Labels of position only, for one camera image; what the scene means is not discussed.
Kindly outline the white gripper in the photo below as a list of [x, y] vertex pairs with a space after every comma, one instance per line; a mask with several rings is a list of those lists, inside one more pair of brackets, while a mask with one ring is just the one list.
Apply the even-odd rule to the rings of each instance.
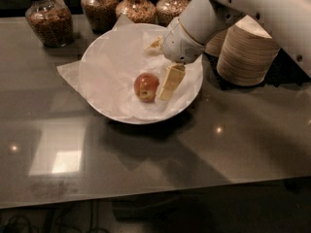
[[186, 67], [183, 64], [193, 63], [205, 50], [205, 47], [193, 40], [184, 29], [180, 20], [175, 17], [163, 31], [146, 48], [148, 54], [162, 53], [173, 62], [165, 69], [158, 99], [168, 101], [182, 82]]

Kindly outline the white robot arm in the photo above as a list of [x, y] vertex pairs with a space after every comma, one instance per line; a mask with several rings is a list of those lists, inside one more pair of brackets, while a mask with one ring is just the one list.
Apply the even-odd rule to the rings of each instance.
[[279, 50], [311, 76], [311, 0], [191, 0], [153, 46], [190, 64], [222, 31], [217, 73], [226, 82], [261, 83]]

